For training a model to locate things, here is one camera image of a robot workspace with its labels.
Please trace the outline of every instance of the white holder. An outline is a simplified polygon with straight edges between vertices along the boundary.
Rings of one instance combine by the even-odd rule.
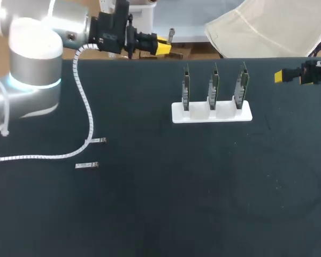
[[[208,123],[208,122],[249,122],[252,120],[250,105],[243,102],[238,110],[234,96],[231,101],[217,101],[216,109],[210,110],[209,101],[190,102],[189,111],[184,111],[183,103],[173,103],[172,121],[174,123]]]

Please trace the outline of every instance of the small metal part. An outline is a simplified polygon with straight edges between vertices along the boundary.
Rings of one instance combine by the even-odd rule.
[[[107,138],[92,138],[90,143],[107,143]]]
[[[174,29],[174,28],[171,28],[171,29],[169,30],[169,36],[168,36],[168,38],[167,38],[167,44],[171,44],[171,43],[172,43],[173,36],[175,36],[175,29]]]
[[[248,86],[249,75],[245,63],[241,65],[241,72],[236,80],[236,86],[234,91],[234,100],[237,109],[242,109],[244,103],[246,90]]]
[[[317,61],[316,67],[321,67],[321,61]]]
[[[190,75],[189,65],[184,69],[184,81],[182,82],[182,103],[184,111],[189,111],[189,95],[190,95]]]
[[[216,108],[216,101],[218,99],[218,91],[219,91],[219,73],[218,67],[215,64],[215,68],[212,74],[212,77],[209,81],[209,88],[208,88],[208,101],[210,110],[215,110]]]
[[[79,163],[76,164],[75,169],[93,169],[98,168],[98,162]]]

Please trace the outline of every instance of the white fabric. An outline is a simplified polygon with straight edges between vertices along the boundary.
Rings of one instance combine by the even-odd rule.
[[[308,56],[321,41],[321,0],[245,0],[205,32],[226,58]]]

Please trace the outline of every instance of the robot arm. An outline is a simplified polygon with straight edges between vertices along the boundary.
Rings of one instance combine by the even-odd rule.
[[[167,54],[171,45],[156,34],[137,33],[129,2],[117,0],[114,13],[89,17],[88,8],[62,0],[0,0],[0,35],[9,38],[10,72],[0,78],[0,124],[9,102],[10,120],[44,115],[58,106],[63,47],[87,43],[99,51],[132,57],[136,49]]]
[[[295,69],[282,69],[274,75],[276,83],[293,81],[300,78],[300,84],[319,84],[321,82],[321,61],[312,59]]]
[[[128,13],[127,0],[117,0],[114,13],[100,12],[98,17],[90,17],[85,6],[63,0],[0,0],[0,35],[9,36],[12,22],[26,17],[50,27],[62,38],[65,48],[95,43],[100,51],[120,54],[125,49],[130,58],[136,49],[152,55],[170,52],[171,45],[157,34],[138,34]]]

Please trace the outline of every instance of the black mount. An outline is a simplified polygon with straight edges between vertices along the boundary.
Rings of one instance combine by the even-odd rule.
[[[309,60],[302,63],[301,67],[296,69],[283,69],[282,81],[293,81],[294,78],[300,77],[301,84],[319,84],[321,82],[321,61]]]
[[[158,48],[157,34],[137,33],[137,29],[132,26],[133,16],[128,13],[129,2],[116,0],[114,13],[100,12],[98,17],[92,17],[88,42],[97,44],[99,51],[121,54],[124,49],[129,59],[136,49],[155,55]]]

